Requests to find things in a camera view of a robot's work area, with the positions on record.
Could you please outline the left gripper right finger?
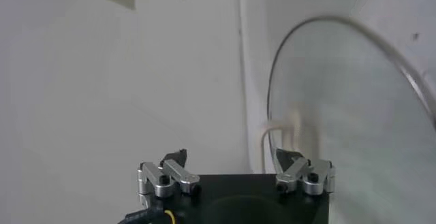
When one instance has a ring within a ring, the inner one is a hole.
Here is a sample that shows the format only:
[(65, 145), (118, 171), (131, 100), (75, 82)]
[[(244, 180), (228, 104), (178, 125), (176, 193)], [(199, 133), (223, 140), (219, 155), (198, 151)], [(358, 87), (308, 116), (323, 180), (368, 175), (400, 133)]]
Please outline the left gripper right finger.
[(292, 193), (298, 185), (307, 195), (334, 191), (336, 172), (331, 161), (308, 159), (299, 152), (278, 148), (275, 168), (276, 188), (280, 194)]

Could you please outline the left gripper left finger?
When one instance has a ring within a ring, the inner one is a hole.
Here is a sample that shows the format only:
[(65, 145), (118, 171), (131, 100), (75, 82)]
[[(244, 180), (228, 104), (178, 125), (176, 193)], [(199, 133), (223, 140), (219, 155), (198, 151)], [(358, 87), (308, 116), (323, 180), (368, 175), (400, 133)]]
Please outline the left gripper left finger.
[(200, 177), (185, 169), (187, 149), (166, 154), (159, 162), (141, 162), (137, 169), (138, 195), (171, 197), (176, 188), (185, 195), (196, 195), (200, 190)]

